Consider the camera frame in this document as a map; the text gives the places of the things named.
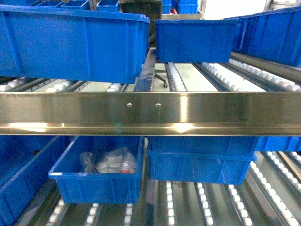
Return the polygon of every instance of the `metal rail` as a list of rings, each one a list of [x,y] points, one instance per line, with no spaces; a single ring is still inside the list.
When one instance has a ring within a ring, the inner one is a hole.
[[[301,69],[232,52],[231,58],[301,84]]]
[[[8,92],[0,102],[0,134],[301,135],[298,93]]]

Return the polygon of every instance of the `roller conveyor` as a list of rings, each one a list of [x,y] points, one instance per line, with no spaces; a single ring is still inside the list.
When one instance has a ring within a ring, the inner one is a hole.
[[[235,90],[231,89],[231,86],[227,84],[227,80],[220,80],[210,71],[212,65],[205,68],[203,64],[200,70],[203,75],[196,73],[189,78],[181,75],[187,73],[187,71],[191,72],[191,65],[169,63],[166,65],[160,64],[156,67],[163,70],[164,66],[167,74],[161,73],[161,75],[168,79],[171,91],[190,91],[188,87],[194,86],[194,80],[210,82],[212,92],[216,90],[215,87],[219,91],[248,91],[245,86],[240,87],[239,84],[236,84]],[[248,76],[248,81],[253,82],[250,72],[246,71],[245,76]],[[269,81],[266,81],[266,84],[270,86],[270,89],[266,91],[277,91],[276,85],[273,86]],[[134,89],[133,85],[118,86],[96,82],[86,84],[83,87],[81,85],[72,91],[102,92],[113,89],[112,92],[116,92],[132,91]],[[153,91],[169,91],[169,88],[163,88],[162,83],[156,79],[152,81],[151,87]],[[290,174],[287,177],[291,169],[285,167],[278,154],[266,153],[265,155],[257,153],[258,161],[252,164],[246,180],[240,186],[151,181],[148,180],[146,173],[147,161],[145,157],[146,165],[144,166],[142,194],[137,204],[66,204],[60,199],[56,186],[52,184],[50,192],[49,189],[41,190],[39,197],[43,197],[41,193],[45,191],[43,199],[36,198],[32,202],[37,202],[37,199],[40,202],[40,209],[32,216],[32,220],[30,222],[25,221],[28,212],[32,210],[31,206],[20,217],[18,225],[212,226],[225,225],[225,222],[227,222],[227,225],[243,226],[298,226],[301,223],[301,197],[297,191],[300,181],[296,183],[296,176],[291,177]],[[300,173],[301,157],[297,153],[285,153],[284,155]]]

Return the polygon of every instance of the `plastic bin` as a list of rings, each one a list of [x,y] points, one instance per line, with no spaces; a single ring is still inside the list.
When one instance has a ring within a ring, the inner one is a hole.
[[[71,13],[63,6],[2,5],[0,12],[2,76],[134,83],[141,71],[148,47],[144,15]]]
[[[179,4],[183,4],[183,5],[197,5],[198,4],[198,0],[177,0],[177,2]]]
[[[65,137],[0,136],[0,222],[13,224],[48,179]]]
[[[150,137],[150,178],[241,184],[257,137]]]
[[[237,21],[156,20],[160,62],[229,62]]]
[[[41,3],[39,3],[36,6],[43,6],[43,7],[59,7],[60,5],[62,5],[64,2],[63,1],[43,1]]]
[[[3,0],[3,4],[11,6],[28,6],[35,2],[35,0]]]
[[[75,10],[90,10],[89,0],[71,0],[61,5],[61,8]]]
[[[246,33],[246,31],[247,31],[249,18],[243,16],[237,16],[237,17],[227,18],[225,20],[239,20],[239,23],[236,26],[236,32],[235,32],[234,44],[232,50],[236,52],[241,52],[243,49],[243,43],[245,42],[246,45],[246,40],[248,39],[247,38],[248,34]]]
[[[242,53],[301,67],[301,7],[271,10],[246,17],[249,19]]]
[[[177,12],[179,14],[196,14],[198,13],[198,4],[177,3]]]
[[[260,137],[256,151],[301,151],[301,137]]]
[[[143,137],[75,137],[49,172],[65,202],[136,203],[140,194]],[[83,152],[106,152],[127,147],[135,156],[135,173],[83,173],[79,156]]]
[[[171,5],[172,0],[162,0],[162,5]]]
[[[118,13],[120,9],[119,0],[101,0],[97,4],[97,11],[100,12],[115,12]]]
[[[162,5],[162,14],[170,14],[171,4]]]

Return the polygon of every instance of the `plastic bag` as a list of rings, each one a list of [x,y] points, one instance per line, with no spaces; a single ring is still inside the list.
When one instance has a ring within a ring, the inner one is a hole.
[[[127,147],[102,153],[101,156],[84,152],[79,158],[86,173],[135,173],[136,169],[136,159]]]
[[[135,173],[136,159],[127,147],[107,152],[97,164],[100,173]]]
[[[80,163],[83,167],[83,171],[86,173],[95,172],[97,156],[91,152],[84,152],[80,154]]]

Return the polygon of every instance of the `blue storage tray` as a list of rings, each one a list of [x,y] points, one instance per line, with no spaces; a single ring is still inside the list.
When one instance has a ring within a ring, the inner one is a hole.
[[[62,5],[64,2],[63,1],[43,1],[39,4],[37,4],[36,6],[43,6],[43,7],[59,7],[60,5]]]
[[[252,157],[258,137],[149,137],[153,152],[203,153]]]
[[[232,18],[226,18],[225,20],[239,21],[239,23],[236,26],[236,32],[235,32],[234,44],[232,50],[236,52],[241,52],[243,49],[243,43],[246,42],[245,38],[247,37],[246,31],[247,31],[249,18],[243,16],[237,16]]]
[[[0,136],[0,222],[13,224],[66,149],[65,137]],[[40,150],[35,156],[32,152]]]
[[[5,5],[0,12],[2,76],[134,83],[141,71],[144,15]]]
[[[242,53],[301,67],[301,7],[243,17],[247,18]]]
[[[160,62],[229,62],[237,21],[156,20]]]
[[[140,194],[143,161],[143,137],[80,136],[75,137],[49,172],[56,180],[65,202],[136,203]],[[79,156],[83,152],[113,151],[127,147],[137,161],[136,172],[84,173]]]
[[[257,137],[149,137],[150,178],[241,184]]]
[[[162,14],[170,14],[171,4],[162,5]]]
[[[256,151],[301,151],[301,137],[260,137]]]
[[[118,13],[120,9],[119,0],[101,0],[96,7],[100,12],[115,12]]]
[[[177,2],[179,4],[183,4],[183,5],[197,5],[198,4],[198,0],[177,0]]]
[[[197,14],[198,13],[198,4],[177,3],[177,12],[179,14]]]
[[[61,5],[61,8],[75,10],[90,10],[89,0],[71,0]]]
[[[3,0],[5,5],[11,6],[28,6],[35,2],[35,0]]]
[[[171,5],[172,0],[162,0],[162,5]]]

